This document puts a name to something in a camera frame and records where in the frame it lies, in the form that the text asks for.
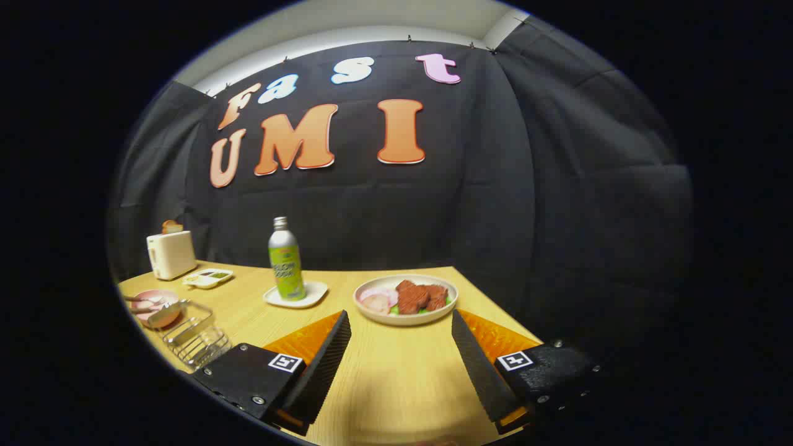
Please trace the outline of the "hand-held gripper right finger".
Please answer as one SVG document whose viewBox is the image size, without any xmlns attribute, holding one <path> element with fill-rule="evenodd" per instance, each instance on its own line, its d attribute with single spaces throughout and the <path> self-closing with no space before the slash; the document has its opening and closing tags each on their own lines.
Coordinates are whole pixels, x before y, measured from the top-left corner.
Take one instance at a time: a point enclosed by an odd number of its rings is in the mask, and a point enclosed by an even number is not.
<svg viewBox="0 0 793 446">
<path fill-rule="evenodd" d="M 452 336 L 498 434 L 558 423 L 586 404 L 603 375 L 573 344 L 534 341 L 464 310 L 452 313 Z"/>
</svg>

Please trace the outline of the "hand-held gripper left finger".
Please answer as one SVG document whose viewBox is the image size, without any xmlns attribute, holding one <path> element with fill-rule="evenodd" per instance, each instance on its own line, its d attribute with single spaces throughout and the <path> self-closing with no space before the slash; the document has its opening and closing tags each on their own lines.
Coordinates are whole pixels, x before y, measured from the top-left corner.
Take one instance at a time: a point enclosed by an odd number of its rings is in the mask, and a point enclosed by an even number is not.
<svg viewBox="0 0 793 446">
<path fill-rule="evenodd" d="M 341 310 L 263 347 L 240 343 L 189 376 L 248 417 L 305 435 L 351 336 L 348 312 Z"/>
</svg>

